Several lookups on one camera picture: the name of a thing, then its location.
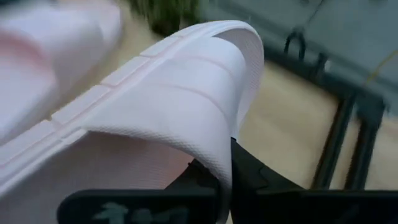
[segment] slipper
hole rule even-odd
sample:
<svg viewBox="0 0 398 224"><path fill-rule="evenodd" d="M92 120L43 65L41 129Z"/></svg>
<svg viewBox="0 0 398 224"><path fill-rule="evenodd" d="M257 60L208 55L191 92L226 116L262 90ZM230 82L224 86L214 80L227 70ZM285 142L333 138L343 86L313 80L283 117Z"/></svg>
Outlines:
<svg viewBox="0 0 398 224"><path fill-rule="evenodd" d="M230 137L264 68L262 42L240 21L187 27L0 149L2 223L56 223L85 189L164 189L193 157L219 180L228 217Z"/></svg>
<svg viewBox="0 0 398 224"><path fill-rule="evenodd" d="M54 110L121 35L117 5L35 4L0 19L0 145Z"/></svg>

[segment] wooden surface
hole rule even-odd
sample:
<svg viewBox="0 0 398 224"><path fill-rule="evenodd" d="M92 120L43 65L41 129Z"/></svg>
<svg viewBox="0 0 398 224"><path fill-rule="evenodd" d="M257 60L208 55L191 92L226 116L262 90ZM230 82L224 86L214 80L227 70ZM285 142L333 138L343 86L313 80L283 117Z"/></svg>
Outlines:
<svg viewBox="0 0 398 224"><path fill-rule="evenodd" d="M98 83L160 40L145 21L121 3L124 35L110 56L92 69L68 101ZM264 66L261 89L240 133L240 143L262 162L302 187L309 187L333 121L336 100L271 63ZM352 120L332 188L343 186L358 134ZM398 189L398 122L384 119L369 171L368 189Z"/></svg>

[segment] white foam material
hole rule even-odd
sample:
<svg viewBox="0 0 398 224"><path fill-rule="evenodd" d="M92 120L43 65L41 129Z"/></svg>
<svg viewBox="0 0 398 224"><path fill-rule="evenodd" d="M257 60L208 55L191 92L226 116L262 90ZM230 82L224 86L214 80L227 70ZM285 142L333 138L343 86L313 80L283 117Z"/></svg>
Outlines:
<svg viewBox="0 0 398 224"><path fill-rule="evenodd" d="M9 144L0 148L0 158L13 159L0 171L2 223L55 223L55 208L77 190L162 189L192 157L220 181L218 223L226 221L230 137L237 137L256 95L262 42L240 21L187 30L144 51L150 58L141 55L112 73L101 82L106 87L93 87L106 91L86 93L56 112L56 130L24 153Z"/></svg>

